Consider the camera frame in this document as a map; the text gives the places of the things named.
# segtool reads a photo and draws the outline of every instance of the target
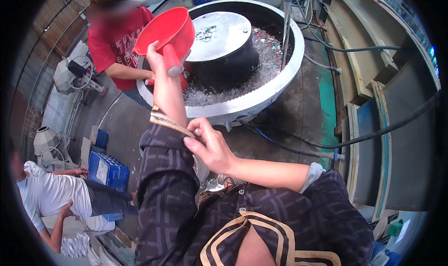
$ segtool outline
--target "white t-shirt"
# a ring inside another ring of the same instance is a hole
[[[73,201],[70,210],[75,215],[92,215],[89,191],[83,179],[48,173],[32,161],[25,163],[24,170],[29,175],[17,186],[25,210],[38,232],[45,227],[42,217],[59,214],[70,201]]]

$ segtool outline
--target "metal pole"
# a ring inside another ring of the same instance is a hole
[[[46,26],[46,28],[47,27],[49,27],[50,25],[51,25],[51,23],[54,21],[54,19],[56,19],[56,17],[64,10],[64,8],[65,7],[67,7],[67,5],[70,3],[70,2],[72,2],[73,0],[69,0],[69,1],[67,1],[67,3],[50,19],[50,22],[48,22],[48,24],[47,24],[47,26]],[[16,84],[16,87],[15,87],[15,89],[14,89],[14,94],[13,94],[13,99],[12,99],[12,101],[14,101],[14,97],[16,96],[16,91],[17,91],[17,88],[19,87],[19,82],[20,82],[20,77],[22,76],[22,74],[23,74],[23,71],[25,70],[25,67],[26,67],[26,63],[28,62],[28,60],[30,59],[30,57],[31,57],[31,54],[33,53],[33,51],[34,51],[34,48],[36,48],[36,45],[37,45],[37,43],[39,42],[39,40],[40,40],[40,38],[42,37],[42,35],[45,33],[45,31],[43,31],[41,34],[40,34],[40,36],[37,38],[37,40],[36,40],[36,42],[34,43],[34,45],[33,45],[33,47],[31,48],[31,51],[30,51],[30,53],[28,54],[28,57],[26,58],[26,60],[25,60],[25,63],[23,64],[23,67],[22,67],[22,70],[20,71],[20,74],[19,74],[19,79],[17,80],[17,84]],[[11,119],[11,112],[13,111],[13,108],[11,107],[11,109],[9,110],[9,119]]]
[[[33,93],[34,90],[36,89],[36,85],[37,85],[37,81],[39,80],[40,74],[42,73],[43,68],[45,67],[45,64],[47,63],[48,59],[50,58],[51,54],[53,53],[53,50],[56,48],[56,45],[59,43],[59,41],[62,39],[62,37],[64,36],[64,34],[68,31],[68,29],[73,25],[73,23],[76,21],[76,19],[78,19],[82,13],[84,13],[84,11],[87,10],[87,8],[89,8],[90,4],[87,5],[81,12],[79,12],[78,16],[76,16],[75,19],[73,19],[73,21],[65,28],[65,30],[63,31],[63,33],[60,35],[60,37],[58,38],[58,40],[56,40],[56,43],[53,45],[53,48],[50,50],[50,52],[48,53],[47,58],[45,59],[45,61],[42,64],[42,67],[40,68],[39,74],[37,74],[36,77],[36,81],[34,82],[34,86],[33,89],[31,90],[31,95],[30,98],[28,99],[28,104],[26,106],[26,112],[25,112],[25,121],[23,123],[23,129],[22,129],[22,133],[25,135],[25,125],[26,125],[26,116],[28,115],[28,109],[30,108],[30,102],[31,102],[31,98],[33,97]],[[21,145],[21,150],[23,149],[23,137],[22,137],[22,145]]]
[[[286,54],[288,53],[288,42],[289,42],[289,27],[291,22],[291,0],[284,0],[284,16],[283,16],[283,60],[281,64],[281,69],[283,70],[286,65]]]

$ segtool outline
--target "gold trim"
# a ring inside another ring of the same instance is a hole
[[[232,219],[231,221],[227,222],[227,224],[224,225],[218,232],[216,232],[215,235],[213,235],[213,237],[210,240],[208,240],[208,242],[202,248],[201,253],[199,254],[199,257],[201,258],[201,262],[202,262],[203,266],[211,266],[210,261],[207,258],[207,248],[210,245],[210,243],[216,238],[216,236],[218,234],[220,234],[224,229],[228,228],[229,226],[241,223],[244,220],[245,220],[244,216],[240,216],[238,218]]]
[[[172,121],[168,116],[162,114],[160,112],[155,112],[155,108],[158,109],[158,106],[153,106],[151,111],[151,117],[149,118],[149,122],[157,125],[161,125],[164,127],[171,128],[173,130],[179,131],[182,134],[189,136],[190,138],[195,139],[196,137],[187,129],[179,125],[178,123]]]
[[[225,239],[227,239],[230,235],[232,235],[233,233],[235,233],[235,232],[238,231],[239,229],[243,228],[244,225],[245,225],[245,223],[246,223],[246,220],[244,220],[243,224],[241,224],[241,225],[238,226],[237,228],[232,229],[232,230],[229,230],[229,231],[227,231],[226,233],[222,234],[218,239],[216,239],[216,241],[214,241],[214,242],[211,244],[211,247],[210,247],[211,255],[213,256],[213,259],[215,259],[215,263],[216,263],[217,266],[224,266],[224,264],[221,262],[221,257],[220,257],[220,255],[218,254],[218,250],[217,250],[218,245],[219,245],[222,241],[224,241]]]
[[[296,258],[323,258],[330,260],[333,266],[341,266],[339,256],[331,251],[296,250],[294,256]]]
[[[291,227],[289,227],[288,225],[286,225],[280,221],[269,218],[266,215],[261,214],[261,213],[255,213],[252,211],[242,211],[239,213],[244,217],[248,216],[248,215],[254,215],[256,217],[263,218],[267,221],[271,221],[271,222],[274,222],[275,224],[280,225],[283,228],[283,231],[285,232],[286,237],[288,238],[288,254],[286,256],[286,265],[294,265],[294,251],[296,250],[296,241],[295,241],[294,231],[291,229]]]
[[[295,262],[295,266],[327,266],[327,264],[322,262],[305,262],[305,261],[299,261]]]
[[[277,240],[276,264],[277,264],[277,266],[280,266],[281,255],[283,253],[283,243],[284,243],[284,238],[283,238],[283,235],[281,234],[280,230],[273,227],[272,225],[267,224],[266,222],[262,222],[262,221],[259,221],[259,220],[253,219],[253,218],[249,218],[249,222],[254,225],[258,225],[258,226],[261,226],[264,228],[271,229],[272,231],[277,233],[278,240]]]

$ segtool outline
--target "silver lid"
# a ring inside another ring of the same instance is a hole
[[[233,12],[211,12],[193,20],[196,36],[187,61],[210,61],[226,56],[246,43],[250,21]]]

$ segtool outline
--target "red bowl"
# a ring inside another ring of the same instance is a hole
[[[148,45],[159,41],[156,50],[163,55],[166,44],[173,45],[178,58],[182,57],[193,45],[194,26],[185,7],[175,7],[155,17],[142,30],[133,51],[146,55]]]

